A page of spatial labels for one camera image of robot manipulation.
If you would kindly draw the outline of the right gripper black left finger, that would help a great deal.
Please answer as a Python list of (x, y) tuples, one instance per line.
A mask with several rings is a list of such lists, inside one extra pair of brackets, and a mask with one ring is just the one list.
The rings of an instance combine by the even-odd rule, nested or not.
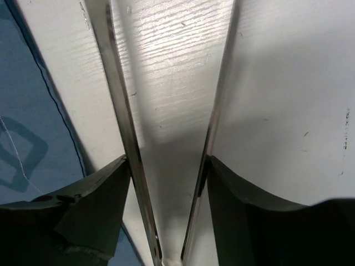
[(107, 265), (115, 254), (128, 159), (31, 201), (1, 205), (2, 265)]

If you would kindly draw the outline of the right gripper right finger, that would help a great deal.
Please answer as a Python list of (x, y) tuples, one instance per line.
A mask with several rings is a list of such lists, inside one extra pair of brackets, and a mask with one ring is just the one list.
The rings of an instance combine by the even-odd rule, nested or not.
[(353, 265), (354, 199), (306, 206), (209, 159), (207, 188), (220, 265)]

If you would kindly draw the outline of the metal tongs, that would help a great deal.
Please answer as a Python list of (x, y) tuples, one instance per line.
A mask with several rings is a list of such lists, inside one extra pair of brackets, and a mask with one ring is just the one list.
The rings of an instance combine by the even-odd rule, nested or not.
[[(138, 146), (138, 139), (133, 122), (133, 115), (128, 99), (126, 84), (124, 81), (120, 56), (116, 47), (111, 3), (110, 1), (85, 1), (85, 6), (87, 8), (87, 14), (93, 28), (96, 43), (98, 45), (100, 57), (102, 59), (105, 77), (108, 83), (110, 97), (113, 103), (124, 150), (128, 157), (150, 253), (154, 265), (162, 265), (163, 253), (161, 251), (158, 231), (153, 215), (153, 208), (150, 201), (148, 184)], [(241, 1), (234, 1), (221, 60), (214, 103), (206, 132), (194, 196), (192, 198), (189, 220), (182, 245), (180, 255), (181, 265), (187, 265), (187, 260), (190, 255), (195, 236), (195, 225), (197, 223), (197, 216), (200, 209), (200, 203), (202, 201), (202, 195), (205, 190), (207, 174), (210, 169), (213, 146), (227, 91), (227, 83), (231, 73), (232, 56), (235, 49), (240, 13)]]

